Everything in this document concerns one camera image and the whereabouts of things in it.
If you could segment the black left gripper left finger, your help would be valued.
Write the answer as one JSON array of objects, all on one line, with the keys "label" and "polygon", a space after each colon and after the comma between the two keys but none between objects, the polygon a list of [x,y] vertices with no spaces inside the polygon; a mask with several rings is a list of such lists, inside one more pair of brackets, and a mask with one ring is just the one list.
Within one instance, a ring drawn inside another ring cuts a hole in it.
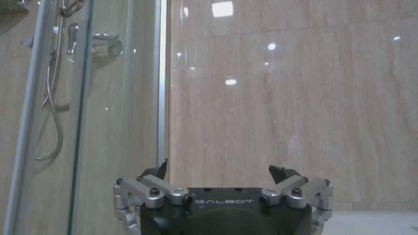
[{"label": "black left gripper left finger", "polygon": [[140,207],[159,209],[166,204],[190,210],[192,194],[187,188],[179,188],[164,181],[168,160],[160,166],[147,168],[132,178],[119,178],[114,185],[114,211],[115,217],[123,222],[128,234],[140,234],[138,222]]}]

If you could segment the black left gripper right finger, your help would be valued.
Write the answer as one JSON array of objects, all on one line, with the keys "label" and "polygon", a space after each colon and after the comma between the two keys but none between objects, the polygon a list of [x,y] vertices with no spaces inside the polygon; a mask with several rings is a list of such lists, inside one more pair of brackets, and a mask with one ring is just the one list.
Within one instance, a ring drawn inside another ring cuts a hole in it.
[{"label": "black left gripper right finger", "polygon": [[294,169],[269,166],[269,172],[275,181],[275,186],[263,188],[261,202],[265,208],[281,204],[302,210],[311,207],[311,233],[321,234],[325,222],[331,218],[334,187],[329,179],[315,178],[310,180]]}]

